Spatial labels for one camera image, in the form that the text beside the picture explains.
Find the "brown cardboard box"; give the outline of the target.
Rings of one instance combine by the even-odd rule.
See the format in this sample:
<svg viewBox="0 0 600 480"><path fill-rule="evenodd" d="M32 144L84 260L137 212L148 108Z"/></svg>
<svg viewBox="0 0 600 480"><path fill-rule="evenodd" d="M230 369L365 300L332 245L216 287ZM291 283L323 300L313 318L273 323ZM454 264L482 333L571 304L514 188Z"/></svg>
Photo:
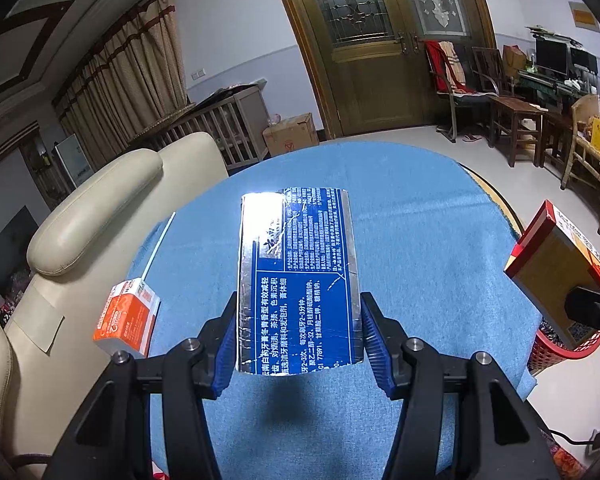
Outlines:
<svg viewBox="0 0 600 480"><path fill-rule="evenodd" d="M268 126L263 137L272 157L320 144L311 113L281 120Z"/></svg>

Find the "red mesh trash basket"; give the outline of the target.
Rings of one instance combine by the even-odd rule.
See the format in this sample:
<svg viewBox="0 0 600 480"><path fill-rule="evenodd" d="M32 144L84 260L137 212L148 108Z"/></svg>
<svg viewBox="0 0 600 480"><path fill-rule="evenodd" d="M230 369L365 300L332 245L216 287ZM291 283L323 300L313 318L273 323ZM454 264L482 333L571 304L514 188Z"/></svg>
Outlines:
<svg viewBox="0 0 600 480"><path fill-rule="evenodd" d="M545 320L535 335L527 367L532 376L564 361L579 361L592 356L600 348L600 332L596 332L574 350L567 349Z"/></svg>

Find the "black monitor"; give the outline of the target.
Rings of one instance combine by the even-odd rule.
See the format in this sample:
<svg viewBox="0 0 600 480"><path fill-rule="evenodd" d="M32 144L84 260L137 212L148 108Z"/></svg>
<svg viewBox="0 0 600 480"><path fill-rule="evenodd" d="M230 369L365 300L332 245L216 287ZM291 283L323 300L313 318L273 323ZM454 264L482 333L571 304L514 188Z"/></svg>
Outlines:
<svg viewBox="0 0 600 480"><path fill-rule="evenodd" d="M569 48L561 41L535 40L536 66L550 78L565 80L569 72Z"/></svg>

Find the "orange white carton box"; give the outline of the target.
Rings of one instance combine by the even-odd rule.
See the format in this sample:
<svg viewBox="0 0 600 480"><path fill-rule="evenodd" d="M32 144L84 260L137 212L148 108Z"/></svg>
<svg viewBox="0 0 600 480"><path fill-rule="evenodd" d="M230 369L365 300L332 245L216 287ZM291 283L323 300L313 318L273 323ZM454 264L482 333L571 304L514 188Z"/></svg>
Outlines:
<svg viewBox="0 0 600 480"><path fill-rule="evenodd" d="M94 329L94 344L110 356L125 351L147 358L160 304L142 278L114 285Z"/></svg>

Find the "blue silver carton box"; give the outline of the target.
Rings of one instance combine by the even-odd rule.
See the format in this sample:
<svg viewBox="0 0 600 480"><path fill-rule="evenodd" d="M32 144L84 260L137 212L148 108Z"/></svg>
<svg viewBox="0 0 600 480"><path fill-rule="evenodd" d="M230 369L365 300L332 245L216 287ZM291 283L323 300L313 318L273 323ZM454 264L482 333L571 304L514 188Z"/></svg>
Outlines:
<svg viewBox="0 0 600 480"><path fill-rule="evenodd" d="M294 376L363 361L347 191L242 196L236 330L241 373Z"/></svg>

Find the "red orange gift box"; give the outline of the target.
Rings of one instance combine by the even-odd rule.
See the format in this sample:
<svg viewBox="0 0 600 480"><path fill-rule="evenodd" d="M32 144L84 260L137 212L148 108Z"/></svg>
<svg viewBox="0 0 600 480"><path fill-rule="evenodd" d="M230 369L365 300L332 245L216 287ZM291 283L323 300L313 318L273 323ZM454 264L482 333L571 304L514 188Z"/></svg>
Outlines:
<svg viewBox="0 0 600 480"><path fill-rule="evenodd" d="M544 200L514 246L504 268L570 351L589 340L594 330L568 318L571 289L600 292L600 253L579 228L550 200Z"/></svg>

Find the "wooden baby crib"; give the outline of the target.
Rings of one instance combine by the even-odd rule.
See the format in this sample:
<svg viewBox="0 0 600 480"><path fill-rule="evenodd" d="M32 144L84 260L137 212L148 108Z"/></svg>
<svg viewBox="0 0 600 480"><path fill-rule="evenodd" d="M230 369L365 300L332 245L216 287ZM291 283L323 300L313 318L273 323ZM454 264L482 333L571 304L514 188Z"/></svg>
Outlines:
<svg viewBox="0 0 600 480"><path fill-rule="evenodd" d="M129 151L160 151L196 132L212 137L228 171L262 162L268 156L263 133L268 110L257 84L235 84L216 90L198 104L188 104L146 128L130 144Z"/></svg>

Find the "white thin stick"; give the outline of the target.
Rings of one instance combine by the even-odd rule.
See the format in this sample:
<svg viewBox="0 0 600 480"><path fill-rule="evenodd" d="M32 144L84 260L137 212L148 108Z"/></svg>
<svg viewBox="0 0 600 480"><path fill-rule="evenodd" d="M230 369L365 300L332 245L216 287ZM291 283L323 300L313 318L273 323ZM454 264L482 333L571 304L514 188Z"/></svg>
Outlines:
<svg viewBox="0 0 600 480"><path fill-rule="evenodd" d="M170 218L166 222L166 225L163 227L163 230L161 231L160 236L158 237L158 240L156 241L154 249L151 251L151 253L149 255L149 258L147 260L146 266L144 267L143 273L140 274L140 279L142 281L146 280L146 276L149 273L151 265L154 262L156 255L158 254L158 251L160 249L160 246L162 245L162 242L163 242L164 238L166 237L166 233L169 231L170 226L171 226L177 213L178 213L177 211L173 211L172 214L170 215Z"/></svg>

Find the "wooden double door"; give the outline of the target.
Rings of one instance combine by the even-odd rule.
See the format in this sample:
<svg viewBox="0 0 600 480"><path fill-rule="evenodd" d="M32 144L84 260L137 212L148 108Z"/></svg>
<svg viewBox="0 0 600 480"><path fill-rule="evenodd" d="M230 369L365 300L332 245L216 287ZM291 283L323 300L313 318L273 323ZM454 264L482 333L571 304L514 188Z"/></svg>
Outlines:
<svg viewBox="0 0 600 480"><path fill-rule="evenodd" d="M327 136L437 125L457 137L462 100L437 89L429 41L495 44L486 0L282 0Z"/></svg>

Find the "dark wooden stool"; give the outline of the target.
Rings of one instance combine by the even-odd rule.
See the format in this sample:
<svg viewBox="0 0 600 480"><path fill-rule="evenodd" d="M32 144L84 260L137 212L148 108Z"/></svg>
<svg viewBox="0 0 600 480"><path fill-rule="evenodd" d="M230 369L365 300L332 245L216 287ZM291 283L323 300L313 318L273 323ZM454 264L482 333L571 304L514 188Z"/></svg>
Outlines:
<svg viewBox="0 0 600 480"><path fill-rule="evenodd" d="M533 148L532 162L542 165L543 119L547 110L539 105L524 102L514 96L490 97L490 128L488 144L495 148L501 136L509 140L508 166L516 164L518 152Z"/></svg>

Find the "beige striped curtain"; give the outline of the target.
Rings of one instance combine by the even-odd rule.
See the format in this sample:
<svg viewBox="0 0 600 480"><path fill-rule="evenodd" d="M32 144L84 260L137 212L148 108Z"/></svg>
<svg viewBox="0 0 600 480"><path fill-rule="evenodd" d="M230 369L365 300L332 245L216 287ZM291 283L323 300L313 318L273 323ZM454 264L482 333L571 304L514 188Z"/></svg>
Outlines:
<svg viewBox="0 0 600 480"><path fill-rule="evenodd" d="M147 128L188 104L174 0L140 0L60 86L52 107L98 169Z"/></svg>

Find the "chair with red cloth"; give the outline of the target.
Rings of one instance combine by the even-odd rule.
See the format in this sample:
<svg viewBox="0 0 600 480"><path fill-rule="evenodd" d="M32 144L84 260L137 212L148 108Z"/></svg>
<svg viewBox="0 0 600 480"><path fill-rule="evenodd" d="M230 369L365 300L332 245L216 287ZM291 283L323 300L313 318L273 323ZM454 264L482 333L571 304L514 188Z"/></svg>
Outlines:
<svg viewBox="0 0 600 480"><path fill-rule="evenodd" d="M437 126L449 141L455 142L458 133L458 111L490 103L498 96L498 85L486 76L482 81L478 70L471 64L471 49L452 41L428 39L422 42L428 63L432 86L437 96L449 102L451 125Z"/></svg>

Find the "bamboo chair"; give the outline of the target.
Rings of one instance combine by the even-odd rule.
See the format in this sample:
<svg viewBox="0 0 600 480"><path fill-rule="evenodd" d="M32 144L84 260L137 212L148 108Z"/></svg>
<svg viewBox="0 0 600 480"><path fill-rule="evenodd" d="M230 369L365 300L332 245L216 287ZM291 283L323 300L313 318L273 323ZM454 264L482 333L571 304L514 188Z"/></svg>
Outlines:
<svg viewBox="0 0 600 480"><path fill-rule="evenodd" d="M580 165L588 175L600 186L600 152L592 147L590 120L600 118L600 96L587 94L578 99L571 107L572 135L568 148L567 162L560 181L560 188L564 190L571 179L584 182L585 177L578 175L574 165ZM600 221L597 234L600 235Z"/></svg>

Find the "cream leather sofa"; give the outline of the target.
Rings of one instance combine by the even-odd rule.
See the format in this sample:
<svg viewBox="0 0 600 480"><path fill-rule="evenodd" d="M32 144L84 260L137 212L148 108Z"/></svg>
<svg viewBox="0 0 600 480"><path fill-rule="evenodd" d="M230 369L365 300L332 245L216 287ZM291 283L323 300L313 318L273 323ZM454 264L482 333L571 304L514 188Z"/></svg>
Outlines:
<svg viewBox="0 0 600 480"><path fill-rule="evenodd" d="M33 278L0 323L0 479L38 479L109 362L93 332L149 232L227 177L212 137L126 153L81 184L29 243Z"/></svg>

